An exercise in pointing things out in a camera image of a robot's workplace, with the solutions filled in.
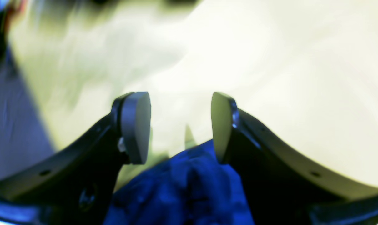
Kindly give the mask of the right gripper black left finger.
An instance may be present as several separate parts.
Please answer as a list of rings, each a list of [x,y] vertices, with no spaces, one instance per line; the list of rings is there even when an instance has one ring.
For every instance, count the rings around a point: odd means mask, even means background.
[[[123,165],[143,165],[150,142],[148,92],[129,92],[81,137],[0,180],[0,225],[101,225]]]

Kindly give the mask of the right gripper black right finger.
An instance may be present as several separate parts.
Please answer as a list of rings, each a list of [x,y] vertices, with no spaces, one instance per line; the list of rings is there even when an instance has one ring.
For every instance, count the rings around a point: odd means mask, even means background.
[[[302,155],[261,121],[214,92],[215,155],[240,176],[256,225],[377,225],[378,188]]]

